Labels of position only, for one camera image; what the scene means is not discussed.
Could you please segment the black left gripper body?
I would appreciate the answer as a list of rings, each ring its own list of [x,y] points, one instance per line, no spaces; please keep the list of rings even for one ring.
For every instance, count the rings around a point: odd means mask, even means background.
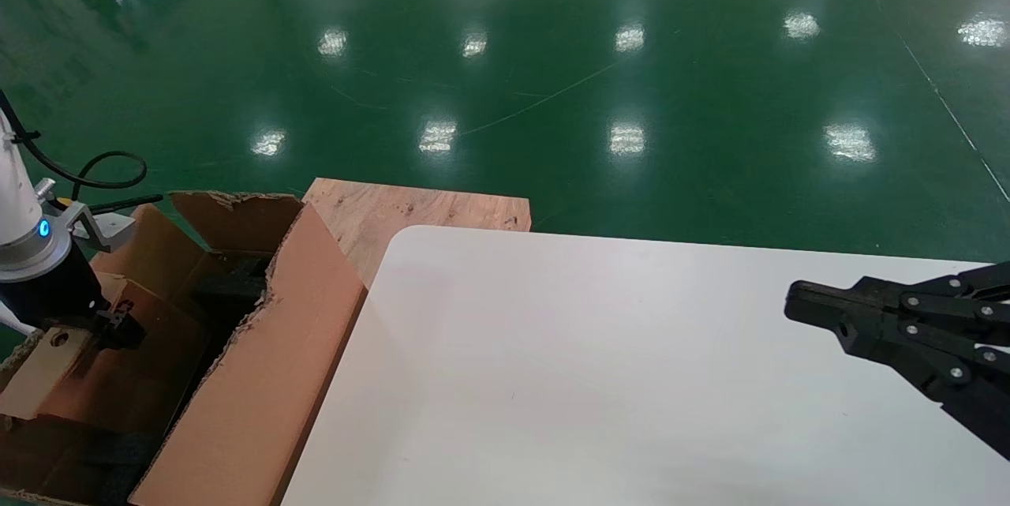
[[[99,313],[110,308],[89,260],[73,247],[44,275],[1,283],[1,298],[14,316],[29,326],[92,330]]]

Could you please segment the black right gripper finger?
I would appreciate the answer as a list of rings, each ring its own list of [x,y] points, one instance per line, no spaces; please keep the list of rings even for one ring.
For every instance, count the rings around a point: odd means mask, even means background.
[[[787,304],[787,319],[836,334],[845,355],[894,369],[993,451],[1009,458],[1008,307],[993,315],[905,318],[866,307]]]
[[[1008,346],[1009,264],[991,264],[906,284],[863,276],[848,289],[794,282],[787,319],[825,330],[883,324],[888,317],[952,333],[974,343]]]

